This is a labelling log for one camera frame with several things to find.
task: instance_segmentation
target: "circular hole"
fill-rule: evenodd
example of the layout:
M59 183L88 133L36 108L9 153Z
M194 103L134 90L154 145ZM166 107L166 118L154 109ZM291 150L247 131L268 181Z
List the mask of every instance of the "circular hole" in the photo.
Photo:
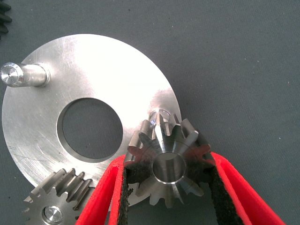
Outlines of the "circular hole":
M165 183L176 182L184 175L186 164L180 155L166 152L155 158L152 170L159 181Z
M60 136L66 150L76 158L89 162L96 161L80 156L89 159L109 157L118 150L123 136L117 113L108 104L94 98L82 98L67 106L62 117L62 132L69 145L66 146Z
M42 212L43 220L50 225L59 225L63 220L60 209L56 206L47 206Z

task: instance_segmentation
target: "metal disc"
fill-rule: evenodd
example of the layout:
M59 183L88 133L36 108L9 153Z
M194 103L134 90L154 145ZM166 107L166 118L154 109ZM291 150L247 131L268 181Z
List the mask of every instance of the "metal disc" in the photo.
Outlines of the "metal disc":
M164 109L181 119L176 96L158 67L113 38L90 34L58 38L22 63L47 65L51 75L45 87L7 87L3 100L7 147L34 186L61 168L85 171L85 178L96 186L111 161L126 154L133 132L152 111ZM99 99L119 116L123 137L112 156L91 159L68 145L62 118L68 106L81 98Z

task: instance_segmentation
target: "metal shaft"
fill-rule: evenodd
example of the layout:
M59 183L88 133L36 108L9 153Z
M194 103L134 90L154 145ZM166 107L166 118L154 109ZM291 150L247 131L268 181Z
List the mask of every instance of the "metal shaft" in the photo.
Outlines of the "metal shaft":
M2 81L9 87L45 86L50 74L41 65L5 63L0 69Z

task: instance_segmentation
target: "gear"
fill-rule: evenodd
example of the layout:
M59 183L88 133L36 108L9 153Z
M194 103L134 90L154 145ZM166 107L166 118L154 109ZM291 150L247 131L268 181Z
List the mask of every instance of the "gear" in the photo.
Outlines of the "gear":
M87 203L93 188L84 173L75 175L75 169L52 173L33 189L24 200L26 225L74 225Z
M0 0L0 33L8 33L8 29L4 26L4 23L10 23L12 19L4 13L10 9L11 7L8 4L5 4Z
M210 180L207 169L214 165L210 145L190 122L179 123L175 115L166 119L163 111L134 132L124 161L128 183L140 183L135 194L150 195L151 205L164 198L167 208L175 198L184 203L188 193L202 196L199 182Z

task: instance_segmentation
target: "gray fabric background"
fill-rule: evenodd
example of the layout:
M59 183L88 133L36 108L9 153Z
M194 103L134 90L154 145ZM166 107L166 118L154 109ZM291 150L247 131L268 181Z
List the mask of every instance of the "gray fabric background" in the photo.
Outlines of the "gray fabric background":
M300 224L300 2L6 0L13 22L0 41L0 64L20 62L42 44L92 33L121 40L153 60L172 85L183 118L228 158L287 223ZM5 86L0 84L2 104ZM93 115L99 107L89 106ZM86 111L75 121L87 134L74 146L110 151L118 125ZM72 122L66 125L69 136ZM0 131L1 224L22 224L22 200L32 185L15 166ZM130 225L216 224L210 192L167 210L148 201L129 211Z

